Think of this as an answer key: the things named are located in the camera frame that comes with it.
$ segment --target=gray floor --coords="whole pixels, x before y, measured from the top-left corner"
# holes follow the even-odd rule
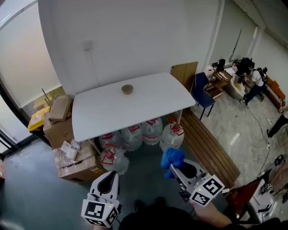
[[[187,158],[192,155],[182,146]],[[165,179],[161,169],[162,151],[159,146],[143,145],[141,150],[126,154],[130,159],[128,171],[120,177],[123,204],[121,220],[133,212],[133,202],[142,199],[151,204],[157,196],[166,198],[168,205],[188,212],[192,207],[179,196],[175,179]],[[0,190],[0,225],[9,230],[92,229],[81,218],[82,200],[87,197],[91,183],[78,185],[59,179],[53,151],[36,141],[5,159],[6,180]],[[220,211],[226,201],[220,195],[214,201]]]
[[[241,175],[235,183],[236,187],[245,185],[255,179],[268,154],[266,141],[258,122],[251,112],[259,120],[264,137],[270,143],[270,153],[262,170],[273,163],[280,154],[287,155],[288,135],[284,132],[286,127],[279,130],[272,138],[267,137],[266,130],[271,128],[281,115],[269,98],[265,96],[262,102],[258,96],[253,98],[248,104],[251,112],[238,100],[234,100],[227,92],[216,98],[215,101],[209,117],[207,117],[207,114],[210,108],[207,108],[201,121],[227,151],[240,170]],[[191,111],[200,118],[203,108],[193,106]],[[239,133],[239,137],[233,144],[231,141],[237,133]],[[279,205],[278,208],[276,216],[282,220],[288,220],[288,202],[285,205]]]

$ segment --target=small bowl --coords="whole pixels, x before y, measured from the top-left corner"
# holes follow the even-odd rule
[[[126,84],[122,86],[121,90],[123,91],[124,94],[130,94],[133,91],[133,86],[130,84]]]

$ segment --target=wooden bench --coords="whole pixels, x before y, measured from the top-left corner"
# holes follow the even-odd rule
[[[232,188],[240,172],[219,142],[190,109],[183,110],[180,125],[186,131],[184,142],[201,166],[215,174],[226,188]]]

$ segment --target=shoe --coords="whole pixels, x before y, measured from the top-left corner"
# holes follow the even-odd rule
[[[158,196],[155,199],[155,205],[160,206],[160,207],[165,207],[166,206],[166,200],[162,196]]]
[[[245,100],[240,100],[240,103],[241,103],[242,105],[246,105]]]
[[[135,212],[139,212],[140,210],[143,210],[145,208],[145,204],[143,203],[142,200],[136,200],[134,202],[134,210]]]

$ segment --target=marble floor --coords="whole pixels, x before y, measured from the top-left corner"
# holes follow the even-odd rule
[[[273,126],[280,117],[280,113],[266,96],[262,102],[257,96],[248,104],[251,112],[259,120],[264,137],[258,122],[245,105],[226,92],[215,101],[209,117],[207,114],[210,108],[207,108],[201,121],[223,146],[241,172],[235,183],[236,187],[245,185],[257,177],[268,154],[267,141],[270,144],[270,153],[262,170],[273,163],[280,154],[287,155],[288,136],[285,134],[285,128],[279,130],[273,138],[267,137],[266,129]],[[191,111],[199,118],[202,110],[201,106],[191,107]],[[288,219],[288,202],[280,207],[279,213],[281,219]]]

